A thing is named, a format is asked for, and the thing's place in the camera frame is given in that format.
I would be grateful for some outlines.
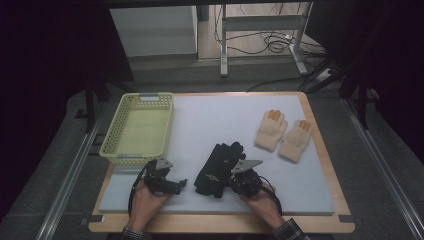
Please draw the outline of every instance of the black glove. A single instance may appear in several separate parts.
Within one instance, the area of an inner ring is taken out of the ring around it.
[[[234,142],[231,146],[216,144],[209,159],[197,175],[194,186],[202,195],[221,198],[224,187],[231,176],[231,170],[240,159],[245,159],[243,146]]]
[[[228,185],[235,193],[248,197],[255,196],[260,190],[266,192],[277,205],[278,213],[283,215],[281,203],[277,195],[275,195],[275,191],[271,191],[262,185],[261,176],[259,176],[255,170],[249,169],[246,172],[234,174],[234,176],[228,180]]]

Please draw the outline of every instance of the wrist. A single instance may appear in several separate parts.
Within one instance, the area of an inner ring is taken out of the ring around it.
[[[265,222],[272,228],[272,230],[275,230],[286,223],[284,218],[279,214],[273,214],[265,217]]]
[[[130,218],[130,220],[128,220],[128,223],[125,227],[130,228],[137,232],[143,232],[144,228],[146,227],[146,224],[147,224],[147,221],[145,220]]]
[[[133,229],[128,227],[124,228],[124,230],[122,231],[122,235],[125,239],[128,240],[141,240],[143,237],[142,232],[134,231]]]

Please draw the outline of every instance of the black cable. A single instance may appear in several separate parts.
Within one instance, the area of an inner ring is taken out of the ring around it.
[[[307,43],[304,41],[300,41],[300,43],[305,44],[305,45],[310,45],[310,46],[314,46],[314,47],[321,47],[324,48],[323,46],[319,45],[319,44],[313,44],[313,43]]]
[[[304,92],[306,85],[308,85],[314,78],[311,78],[311,76],[315,75],[317,72],[322,71],[327,64],[329,64],[331,61],[331,58],[325,58],[309,75],[306,79],[303,80],[303,82],[299,85],[297,88],[298,91]]]
[[[137,189],[137,185],[138,183],[142,180],[143,178],[143,174],[144,171],[146,170],[148,165],[153,164],[153,161],[147,162],[144,166],[143,169],[141,169],[140,173],[137,176],[137,179],[134,181],[132,187],[131,187],[131,193],[130,193],[130,197],[128,199],[128,215],[131,216],[131,210],[132,210],[132,202],[134,199],[134,195],[135,195],[135,190]]]
[[[283,209],[281,209],[280,199],[278,199],[277,195],[275,194],[275,190],[272,187],[271,183],[268,181],[268,179],[266,179],[266,178],[264,178],[262,176],[259,176],[259,177],[262,178],[262,179],[264,179],[269,184],[269,186],[271,187],[271,191],[268,188],[264,187],[263,185],[259,186],[259,189],[261,189],[262,191],[266,192],[268,195],[271,196],[272,200],[277,205],[278,213],[280,215],[283,215]]]
[[[318,65],[312,65],[310,62],[308,62],[308,59],[309,58],[326,58],[326,56],[308,56],[308,57],[305,57],[305,64],[307,64],[307,65],[309,65],[309,66],[311,66],[311,67],[313,67],[313,68],[316,68],[316,67],[318,67],[318,66],[320,66],[320,64],[318,64]]]
[[[281,15],[281,13],[283,12],[283,8],[284,8],[284,3],[281,3],[281,7],[280,7],[280,11],[278,11],[278,15]]]
[[[306,50],[303,50],[302,48],[299,48],[299,52],[301,52],[305,56],[314,56],[314,57],[328,57],[329,55],[327,53],[317,53],[317,52],[309,52]]]
[[[243,13],[243,15],[246,15],[246,13],[243,11],[243,9],[241,8],[241,4],[240,4],[240,11]]]
[[[266,179],[266,178],[264,178],[262,176],[259,176],[259,177],[262,178],[263,180],[265,180],[268,183],[268,185],[271,187],[272,192],[275,193],[274,187],[271,185],[271,183],[268,181],[268,179]]]
[[[297,13],[299,13],[300,5],[301,5],[301,3],[299,3],[298,9],[297,9]],[[277,6],[277,3],[273,6],[273,8],[271,8],[269,14],[272,12],[272,10],[276,6]],[[278,14],[281,14],[281,12],[283,10],[283,7],[284,7],[284,3],[281,5]],[[240,4],[240,10],[243,12],[243,14],[245,14],[245,12],[243,11],[243,9],[241,7],[241,4]],[[219,42],[220,44],[222,44],[222,41],[219,38],[219,34],[218,34],[218,21],[219,21],[219,17],[221,16],[221,11],[222,11],[222,6],[221,6],[221,8],[219,10],[219,13],[218,13],[218,16],[217,16],[216,15],[216,6],[214,7],[214,18],[215,18],[215,32],[214,32],[214,37],[215,37],[215,40],[217,42]],[[236,38],[240,38],[240,37],[253,36],[253,35],[263,34],[263,33],[270,33],[270,35],[264,38],[264,42],[266,43],[266,47],[264,49],[262,49],[262,50],[259,50],[257,52],[247,52],[247,51],[241,50],[239,48],[235,48],[235,47],[227,47],[227,49],[233,49],[233,50],[240,51],[240,52],[245,53],[245,54],[251,54],[251,55],[262,53],[262,52],[266,51],[267,49],[269,51],[273,52],[273,53],[281,53],[281,52],[283,52],[292,43],[292,40],[288,41],[286,38],[275,36],[274,34],[281,34],[281,35],[284,34],[284,35],[287,35],[285,33],[276,32],[275,30],[274,31],[271,31],[271,32],[268,32],[268,31],[267,32],[262,32],[261,31],[261,32],[252,33],[252,34],[245,34],[245,35],[235,36],[235,37],[231,37],[231,38],[226,38],[226,40],[228,41],[228,40],[232,40],[232,39],[236,39]],[[271,38],[278,38],[280,40],[271,41],[270,40]]]
[[[264,33],[273,33],[273,32],[275,32],[275,31],[260,31],[260,32],[255,32],[255,33],[249,33],[249,34],[243,34],[243,35],[238,35],[238,36],[234,36],[234,37],[230,37],[230,38],[226,38],[227,40],[232,40],[232,39],[235,39],[235,38],[241,38],[241,37],[250,37],[250,36],[254,36],[254,35],[262,35],[262,34],[264,34]],[[279,33],[279,32],[275,32],[275,33],[278,33],[278,34],[281,34],[281,35],[287,35],[287,34],[285,34],[285,33]]]
[[[296,79],[306,78],[306,77],[308,77],[308,76],[310,76],[310,75],[308,74],[308,75],[306,75],[306,76],[301,76],[301,77],[295,77],[295,78],[285,78],[285,79],[277,79],[277,80],[272,80],[272,81],[268,81],[268,82],[258,83],[258,84],[256,84],[256,85],[254,85],[254,86],[252,86],[252,87],[248,88],[248,89],[246,90],[246,92],[250,92],[252,89],[257,88],[257,87],[262,86],[262,85],[266,85],[266,84],[270,84],[270,83],[276,83],[276,82],[282,82],[282,81],[288,81],[288,80],[296,80]]]
[[[271,12],[272,12],[272,9],[274,9],[274,8],[275,8],[276,6],[277,6],[277,3],[275,3],[275,4],[274,4],[274,6],[272,6],[271,10],[269,10],[269,13],[268,13],[268,15],[270,15],[270,14],[271,14]]]

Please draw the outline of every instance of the gray floor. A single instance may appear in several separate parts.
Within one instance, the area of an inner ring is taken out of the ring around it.
[[[192,58],[131,59],[136,78],[128,83],[139,92],[244,92],[257,84],[276,81],[252,91],[296,91],[301,84],[292,59],[234,59],[229,77],[219,76],[219,62]],[[374,161],[361,141],[349,112],[338,97],[336,82],[308,95],[310,105],[337,173],[343,193],[356,223],[351,234],[313,235],[313,239],[414,239],[398,205],[385,185]],[[112,99],[96,102],[96,110],[106,107],[98,137],[89,150],[81,173],[66,202],[52,239],[106,239],[106,233],[92,233],[85,219],[90,216],[106,173],[108,161],[98,156],[102,134],[107,132],[120,96],[125,92],[108,85]],[[84,94],[68,103],[67,116],[38,169],[0,226],[0,239],[35,239],[76,152],[84,141],[86,120],[75,118],[85,109]],[[394,175],[418,213],[424,213],[423,164],[405,143],[368,105],[369,133],[387,160]],[[207,239],[207,236],[161,235],[156,239]]]

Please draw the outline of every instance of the plastic basket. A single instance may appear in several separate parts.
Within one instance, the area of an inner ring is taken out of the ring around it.
[[[100,149],[114,164],[145,164],[168,148],[174,114],[172,93],[124,94]]]

